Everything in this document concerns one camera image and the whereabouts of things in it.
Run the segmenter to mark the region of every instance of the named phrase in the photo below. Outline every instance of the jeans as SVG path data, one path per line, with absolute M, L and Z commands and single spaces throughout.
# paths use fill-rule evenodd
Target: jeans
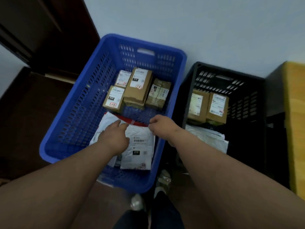
M 168 196 L 160 191 L 151 209 L 151 229 L 184 229 L 180 213 L 169 200 Z M 113 229 L 147 229 L 148 216 L 145 211 L 128 210 L 116 222 Z

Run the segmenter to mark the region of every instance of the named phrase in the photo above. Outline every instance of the brown floor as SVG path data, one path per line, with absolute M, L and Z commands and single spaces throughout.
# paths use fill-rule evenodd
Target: brown floor
M 0 178 L 15 179 L 48 165 L 39 145 L 72 84 L 39 75 L 19 77 L 0 100 Z M 176 172 L 169 198 L 185 228 L 216 228 L 215 220 L 188 175 Z M 130 196 L 96 182 L 72 228 L 112 228 L 129 209 Z

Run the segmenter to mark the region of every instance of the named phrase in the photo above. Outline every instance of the person's right arm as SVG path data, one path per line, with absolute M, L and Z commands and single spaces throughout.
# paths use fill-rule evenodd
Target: person's right arm
M 222 228 L 304 228 L 305 201 L 157 115 L 150 130 L 176 147 Z

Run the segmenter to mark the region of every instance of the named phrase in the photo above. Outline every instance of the person's left hand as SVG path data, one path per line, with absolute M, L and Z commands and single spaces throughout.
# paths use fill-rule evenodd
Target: person's left hand
M 129 124 L 124 123 L 120 125 L 121 120 L 107 126 L 98 136 L 98 141 L 102 146 L 106 146 L 112 155 L 120 155 L 129 145 L 129 138 L 125 136 L 125 131 Z

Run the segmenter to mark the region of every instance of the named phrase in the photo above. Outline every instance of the white wall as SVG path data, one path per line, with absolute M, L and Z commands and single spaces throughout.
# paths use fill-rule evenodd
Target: white wall
M 100 37 L 180 48 L 196 61 L 266 77 L 305 62 L 305 0 L 84 0 Z
M 0 45 L 0 98 L 24 66 L 27 65 Z

